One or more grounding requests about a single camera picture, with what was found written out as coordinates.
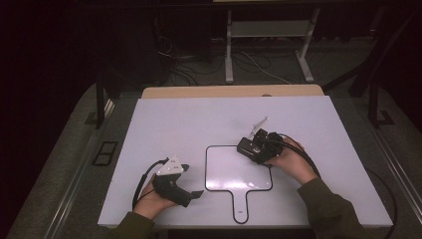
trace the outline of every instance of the white table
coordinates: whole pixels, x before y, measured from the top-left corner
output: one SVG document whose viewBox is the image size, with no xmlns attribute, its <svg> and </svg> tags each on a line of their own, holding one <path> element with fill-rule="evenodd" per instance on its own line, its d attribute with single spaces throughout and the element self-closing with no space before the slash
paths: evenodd
<svg viewBox="0 0 422 239">
<path fill-rule="evenodd" d="M 275 91 L 279 87 L 266 86 L 263 89 Z M 230 88 L 234 92 L 239 90 L 239 87 L 181 90 L 197 92 L 214 89 L 221 92 Z M 171 95 L 177 89 L 167 90 Z M 270 119 L 263 128 L 298 140 L 313 158 L 330 189 L 353 203 L 361 224 L 366 227 L 390 226 L 391 220 L 330 98 L 318 96 L 318 92 L 315 95 L 140 99 L 110 183 L 99 225 L 113 227 L 120 222 L 131 210 L 131 199 L 141 175 L 154 162 L 167 156 L 176 154 L 183 163 L 190 165 L 177 181 L 180 187 L 187 191 L 205 190 L 207 147 L 236 145 L 242 136 L 250 132 L 253 123 L 268 116 Z M 299 185 L 276 168 L 271 170 L 271 190 L 247 195 L 249 219 L 246 223 L 239 224 L 234 220 L 230 193 L 205 190 L 202 197 L 192 200 L 187 208 L 179 206 L 163 212 L 155 220 L 156 228 L 308 227 L 305 205 L 296 192 Z"/>
</svg>

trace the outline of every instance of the metal frame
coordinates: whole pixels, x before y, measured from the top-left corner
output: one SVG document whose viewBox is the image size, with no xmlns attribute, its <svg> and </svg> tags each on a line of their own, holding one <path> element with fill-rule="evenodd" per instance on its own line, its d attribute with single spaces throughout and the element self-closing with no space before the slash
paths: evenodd
<svg viewBox="0 0 422 239">
<path fill-rule="evenodd" d="M 376 141 L 378 142 L 379 147 L 384 153 L 384 160 L 388 165 L 388 168 L 390 169 L 391 173 L 393 174 L 395 181 L 397 182 L 401 191 L 409 202 L 409 205 L 415 213 L 418 221 L 422 224 L 421 195 L 416 190 L 410 178 L 407 176 L 399 160 L 397 159 L 390 146 L 388 145 L 387 141 L 385 140 L 384 135 L 381 133 L 381 130 L 373 125 L 370 125 L 369 123 L 367 123 L 367 126 L 372 131 Z"/>
<path fill-rule="evenodd" d="M 91 138 L 87 143 L 78 169 L 76 170 L 74 177 L 72 178 L 65 192 L 65 195 L 63 196 L 60 202 L 60 205 L 49 225 L 46 234 L 44 235 L 45 239 L 59 238 L 60 233 L 65 225 L 66 219 L 68 218 L 72 206 L 78 196 L 78 192 L 81 189 L 82 183 L 84 182 L 87 167 L 90 165 L 90 163 L 92 162 L 92 158 L 95 156 L 95 150 L 97 149 L 100 139 L 104 134 L 107 120 L 110 117 L 113 109 L 114 103 L 111 100 L 108 100 L 103 110 L 103 113 L 105 114 L 104 124 L 98 127 L 98 129 L 95 130 L 94 133 L 91 135 Z"/>
<path fill-rule="evenodd" d="M 296 56 L 299 62 L 299 65 L 302 69 L 302 73 L 304 75 L 305 80 L 307 81 L 307 83 L 313 83 L 314 77 L 311 73 L 311 69 L 308 66 L 307 60 L 305 59 L 305 55 L 307 54 L 307 50 L 308 47 L 310 45 L 311 39 L 313 37 L 313 33 L 314 33 L 314 28 L 317 24 L 317 16 L 319 14 L 319 8 L 315 8 L 313 11 L 313 15 L 311 17 L 311 19 L 309 21 L 306 21 L 308 23 L 307 29 L 305 31 L 304 34 L 301 33 L 272 33 L 271 36 L 270 35 L 266 35 L 266 33 L 256 33 L 256 35 L 248 33 L 247 35 L 242 35 L 240 32 L 241 31 L 236 31 L 237 35 L 233 35 L 233 22 L 232 22 L 232 11 L 228 10 L 228 14 L 227 14 L 227 36 L 226 36 L 226 58 L 225 58 L 225 67 L 226 67 L 226 84 L 233 84 L 234 82 L 234 77 L 233 77 L 233 65 L 232 65 L 232 55 L 231 55 L 231 51 L 232 51 L 232 47 L 231 47 L 231 42 L 232 42 L 232 38 L 233 37 L 305 37 L 304 40 L 304 45 L 302 46 L 302 48 L 296 52 Z M 295 22 L 296 24 L 300 25 L 303 24 L 304 21 L 282 21 L 279 23 L 283 23 L 283 22 Z M 240 23 L 237 22 L 238 26 L 241 26 L 241 24 L 245 24 L 245 25 L 251 25 L 254 24 L 255 22 L 245 22 L 245 23 Z"/>
</svg>

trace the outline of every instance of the metal stand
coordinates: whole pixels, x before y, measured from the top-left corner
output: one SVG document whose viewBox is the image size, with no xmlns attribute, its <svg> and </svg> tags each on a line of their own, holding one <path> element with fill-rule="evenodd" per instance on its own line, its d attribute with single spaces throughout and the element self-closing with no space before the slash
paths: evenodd
<svg viewBox="0 0 422 239">
<path fill-rule="evenodd" d="M 304 74 L 305 81 L 307 81 L 307 83 L 313 83 L 315 81 L 313 74 L 311 73 L 311 69 L 308 66 L 307 60 L 305 60 L 305 55 L 307 54 L 308 47 L 313 37 L 314 28 L 316 27 L 316 24 L 317 24 L 318 14 L 319 14 L 319 8 L 315 8 L 311 21 L 308 24 L 307 34 L 305 35 L 304 46 L 299 52 L 296 52 L 296 57 L 298 58 L 299 65 L 301 66 L 302 73 Z"/>
<path fill-rule="evenodd" d="M 105 93 L 102 82 L 102 75 L 99 74 L 96 80 L 97 89 L 97 126 L 100 128 L 105 120 Z"/>
<path fill-rule="evenodd" d="M 303 21 L 270 21 L 270 22 L 232 22 L 232 11 L 227 15 L 227 40 L 226 40 L 226 84 L 233 84 L 232 66 L 232 38 L 235 37 L 305 37 L 304 45 L 297 51 L 297 58 L 301 66 L 305 80 L 314 82 L 311 69 L 308 66 L 305 55 L 310 45 L 314 28 L 317 24 L 319 8 L 315 8 L 312 18 Z"/>
</svg>

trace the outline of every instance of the dark background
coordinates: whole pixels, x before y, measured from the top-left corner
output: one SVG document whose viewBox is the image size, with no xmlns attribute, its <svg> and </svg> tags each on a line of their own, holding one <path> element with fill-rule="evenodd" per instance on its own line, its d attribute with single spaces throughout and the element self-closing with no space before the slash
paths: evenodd
<svg viewBox="0 0 422 239">
<path fill-rule="evenodd" d="M 155 12 L 87 11 L 78 9 L 70 0 L 2 2 L 0 9 L 0 238 L 3 238 L 74 106 L 96 78 L 101 75 L 107 92 L 117 98 L 121 91 L 159 85 L 165 78 L 165 67 L 155 53 L 156 29 L 152 26 Z M 310 12 L 296 10 L 297 15 Z M 317 40 L 340 37 L 346 41 L 367 36 L 375 11 L 374 6 L 325 7 L 320 12 L 315 37 Z M 163 34 L 191 51 L 209 46 L 211 37 L 225 36 L 226 19 L 222 11 L 179 10 L 162 14 Z M 277 13 L 264 15 L 273 18 Z M 239 19 L 247 16 L 251 16 L 249 10 L 236 14 Z M 422 66 L 417 58 L 422 39 L 420 34 L 415 38 L 413 33 L 421 25 L 419 12 L 377 75 L 386 89 L 396 92 L 394 98 L 419 128 L 422 81 L 415 81 L 415 69 Z"/>
</svg>

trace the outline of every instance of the sleeve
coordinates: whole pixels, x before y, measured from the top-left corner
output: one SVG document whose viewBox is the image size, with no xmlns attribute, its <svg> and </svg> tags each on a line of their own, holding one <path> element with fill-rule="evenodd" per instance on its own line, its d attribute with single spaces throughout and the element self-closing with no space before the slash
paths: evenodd
<svg viewBox="0 0 422 239">
<path fill-rule="evenodd" d="M 320 178 L 304 184 L 298 193 L 318 239 L 372 238 L 360 225 L 351 202 L 332 193 Z"/>
<path fill-rule="evenodd" d="M 147 239 L 154 222 L 134 212 L 128 212 L 114 229 L 111 229 L 107 239 Z"/>
</svg>

